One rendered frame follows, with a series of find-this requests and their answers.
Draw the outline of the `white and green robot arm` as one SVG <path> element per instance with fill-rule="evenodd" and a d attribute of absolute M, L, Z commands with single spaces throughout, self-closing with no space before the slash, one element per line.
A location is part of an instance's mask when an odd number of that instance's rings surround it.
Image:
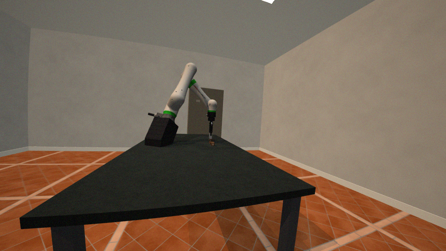
<path fill-rule="evenodd" d="M 186 93 L 188 88 L 197 95 L 201 101 L 207 107 L 207 117 L 214 118 L 216 117 L 216 107 L 217 102 L 215 100 L 211 100 L 205 92 L 200 88 L 197 82 L 194 79 L 194 75 L 197 72 L 197 67 L 194 63 L 188 63 L 185 66 L 185 69 L 181 75 L 181 80 L 177 86 L 177 88 L 173 91 L 168 103 L 164 109 L 163 114 L 157 113 L 152 114 L 148 113 L 148 115 L 154 117 L 163 117 L 170 118 L 173 122 L 177 117 L 178 111 L 180 107 L 183 105 L 186 97 Z"/>

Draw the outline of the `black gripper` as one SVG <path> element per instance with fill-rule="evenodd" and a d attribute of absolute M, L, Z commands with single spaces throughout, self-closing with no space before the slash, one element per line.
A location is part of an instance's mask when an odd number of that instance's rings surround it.
<path fill-rule="evenodd" d="M 208 121 L 210 121 L 209 122 L 209 138 L 211 139 L 212 138 L 212 132 L 213 132 L 213 121 L 215 121 L 215 118 L 211 118 L 211 117 L 209 117 L 208 118 Z"/>

